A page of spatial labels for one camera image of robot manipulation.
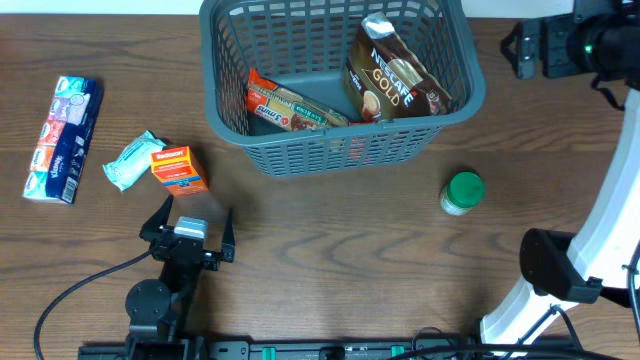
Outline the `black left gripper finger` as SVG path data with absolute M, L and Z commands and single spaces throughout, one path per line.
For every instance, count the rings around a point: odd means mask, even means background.
M 169 220 L 173 204 L 173 195 L 169 195 L 160 208 L 142 225 L 139 237 L 146 242 L 155 242 L 163 235 L 164 226 Z
M 235 251 L 235 235 L 233 230 L 233 210 L 229 209 L 224 226 L 224 232 L 221 243 L 222 252 L 234 252 Z

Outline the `orange spaghetti pasta packet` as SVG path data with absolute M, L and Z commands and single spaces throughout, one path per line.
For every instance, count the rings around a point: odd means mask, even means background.
M 342 113 L 249 71 L 246 95 L 249 114 L 288 132 L 354 126 Z

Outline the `green lid glass jar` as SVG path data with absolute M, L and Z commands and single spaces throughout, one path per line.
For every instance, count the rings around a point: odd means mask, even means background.
M 473 172 L 459 172 L 444 186 L 439 203 L 443 211 L 462 216 L 481 203 L 486 186 L 482 178 Z

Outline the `brown Nescafe Gold coffee bag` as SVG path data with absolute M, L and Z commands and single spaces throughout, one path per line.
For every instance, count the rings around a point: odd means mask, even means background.
M 445 115 L 452 102 L 381 12 L 360 23 L 342 86 L 359 123 Z

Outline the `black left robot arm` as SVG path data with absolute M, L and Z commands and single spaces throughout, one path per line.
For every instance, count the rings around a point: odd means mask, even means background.
M 208 223 L 182 216 L 168 224 L 173 204 L 169 196 L 142 225 L 139 236 L 149 243 L 150 256 L 163 263 L 156 279 L 134 285 L 125 300 L 130 317 L 125 344 L 127 359 L 207 359 L 209 350 L 201 336 L 185 332 L 202 271 L 217 271 L 235 257 L 233 211 L 226 216 L 221 248 L 205 248 Z

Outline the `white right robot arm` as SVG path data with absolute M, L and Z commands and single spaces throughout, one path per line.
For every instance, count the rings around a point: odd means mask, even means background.
M 521 276 L 485 315 L 479 340 L 506 358 L 531 354 L 535 339 L 579 304 L 605 298 L 639 311 L 639 14 L 574 11 L 519 22 L 501 42 L 518 78 L 541 63 L 549 78 L 592 73 L 591 84 L 622 80 L 624 113 L 612 163 L 585 224 L 577 233 L 532 228 L 521 243 Z

